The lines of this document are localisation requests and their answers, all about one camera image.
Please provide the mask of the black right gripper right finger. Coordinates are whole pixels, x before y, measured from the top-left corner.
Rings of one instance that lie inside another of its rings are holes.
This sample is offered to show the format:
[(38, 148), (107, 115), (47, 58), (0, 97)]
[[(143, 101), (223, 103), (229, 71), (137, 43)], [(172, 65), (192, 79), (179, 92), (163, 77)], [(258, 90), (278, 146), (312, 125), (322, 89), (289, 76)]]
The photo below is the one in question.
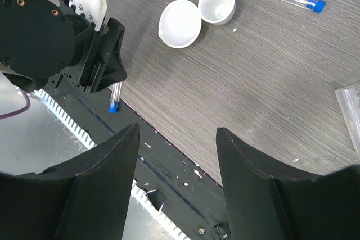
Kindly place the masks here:
[(358, 239), (359, 166), (317, 175), (216, 133), (232, 239)]

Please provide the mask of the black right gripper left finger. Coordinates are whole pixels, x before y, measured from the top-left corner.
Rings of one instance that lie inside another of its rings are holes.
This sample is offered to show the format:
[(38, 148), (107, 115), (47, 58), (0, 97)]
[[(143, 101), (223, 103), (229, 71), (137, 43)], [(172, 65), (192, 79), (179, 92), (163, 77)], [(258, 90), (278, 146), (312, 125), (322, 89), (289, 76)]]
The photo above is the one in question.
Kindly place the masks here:
[(140, 128), (35, 174), (1, 174), (2, 239), (121, 239)]

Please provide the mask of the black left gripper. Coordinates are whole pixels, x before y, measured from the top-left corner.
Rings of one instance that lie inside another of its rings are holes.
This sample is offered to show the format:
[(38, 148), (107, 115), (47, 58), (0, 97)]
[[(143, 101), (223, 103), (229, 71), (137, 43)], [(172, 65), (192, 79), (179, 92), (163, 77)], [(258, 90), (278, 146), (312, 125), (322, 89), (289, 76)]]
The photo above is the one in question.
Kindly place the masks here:
[(106, 18), (95, 31), (89, 13), (77, 14), (70, 0), (59, 0), (59, 8), (71, 24), (75, 34), (75, 51), (70, 63), (49, 79), (48, 86), (56, 89), (62, 81), (86, 93), (95, 93), (125, 81), (127, 72), (121, 60), (120, 49), (125, 26), (115, 18)]

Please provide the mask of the clear acrylic test tube rack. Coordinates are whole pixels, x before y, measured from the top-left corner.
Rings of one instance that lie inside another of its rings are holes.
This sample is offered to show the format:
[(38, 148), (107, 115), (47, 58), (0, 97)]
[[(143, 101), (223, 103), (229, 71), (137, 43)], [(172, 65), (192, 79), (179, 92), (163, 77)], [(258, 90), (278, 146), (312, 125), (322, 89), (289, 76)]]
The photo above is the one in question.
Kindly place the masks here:
[(359, 153), (359, 84), (335, 91), (353, 147)]

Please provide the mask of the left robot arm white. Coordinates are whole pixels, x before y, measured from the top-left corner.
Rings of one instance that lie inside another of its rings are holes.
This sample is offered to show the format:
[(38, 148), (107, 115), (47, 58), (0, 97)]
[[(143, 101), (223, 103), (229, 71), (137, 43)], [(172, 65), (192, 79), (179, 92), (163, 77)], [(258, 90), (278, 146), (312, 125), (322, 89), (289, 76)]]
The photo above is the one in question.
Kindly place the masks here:
[(87, 93), (125, 81), (125, 27), (74, 0), (1, 0), (1, 72), (26, 92), (62, 81)]

